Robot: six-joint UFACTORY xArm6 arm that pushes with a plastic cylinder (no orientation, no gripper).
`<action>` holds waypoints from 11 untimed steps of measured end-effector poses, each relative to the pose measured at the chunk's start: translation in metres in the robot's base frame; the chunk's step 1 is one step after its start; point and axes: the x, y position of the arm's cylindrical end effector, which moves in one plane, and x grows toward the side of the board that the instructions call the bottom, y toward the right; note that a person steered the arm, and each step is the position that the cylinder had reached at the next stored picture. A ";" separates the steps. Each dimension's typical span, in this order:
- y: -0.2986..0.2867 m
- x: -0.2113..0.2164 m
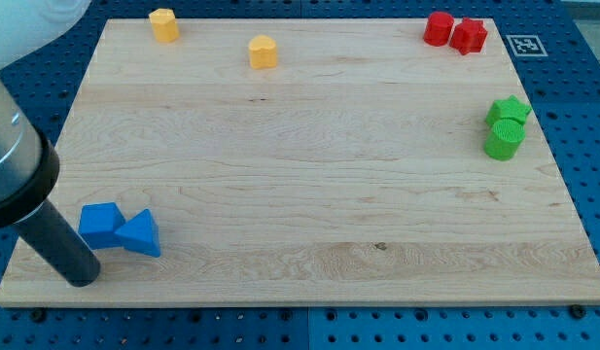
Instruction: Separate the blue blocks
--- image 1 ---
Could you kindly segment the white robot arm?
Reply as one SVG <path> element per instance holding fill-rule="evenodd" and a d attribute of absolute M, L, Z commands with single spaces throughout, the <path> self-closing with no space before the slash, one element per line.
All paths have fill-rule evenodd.
<path fill-rule="evenodd" d="M 72 28 L 89 0 L 0 0 L 0 70 Z M 59 158 L 0 80 L 0 228 L 30 216 L 48 197 Z"/>

